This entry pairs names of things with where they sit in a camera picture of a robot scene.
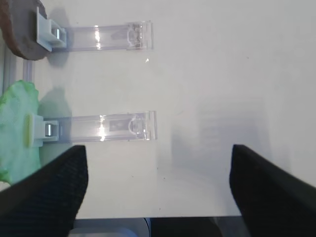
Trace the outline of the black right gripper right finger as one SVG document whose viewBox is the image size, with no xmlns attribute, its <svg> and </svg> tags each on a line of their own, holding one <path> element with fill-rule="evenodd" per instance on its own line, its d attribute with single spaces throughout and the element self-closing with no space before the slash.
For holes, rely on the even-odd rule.
<svg viewBox="0 0 316 237">
<path fill-rule="evenodd" d="M 233 198 L 252 237 L 314 237 L 316 189 L 245 145 L 233 145 Z"/>
</svg>

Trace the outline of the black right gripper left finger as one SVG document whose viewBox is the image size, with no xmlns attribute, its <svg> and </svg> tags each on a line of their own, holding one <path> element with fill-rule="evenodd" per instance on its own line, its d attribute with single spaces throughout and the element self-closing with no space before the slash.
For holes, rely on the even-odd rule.
<svg viewBox="0 0 316 237">
<path fill-rule="evenodd" d="M 0 193 L 0 235 L 68 236 L 87 186 L 86 148 L 76 145 Z"/>
</svg>

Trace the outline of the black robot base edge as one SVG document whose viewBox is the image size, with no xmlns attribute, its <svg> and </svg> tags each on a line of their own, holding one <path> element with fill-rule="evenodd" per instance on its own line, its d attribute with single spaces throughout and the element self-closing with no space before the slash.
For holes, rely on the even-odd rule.
<svg viewBox="0 0 316 237">
<path fill-rule="evenodd" d="M 151 237 L 249 237 L 240 216 L 145 218 Z"/>
</svg>

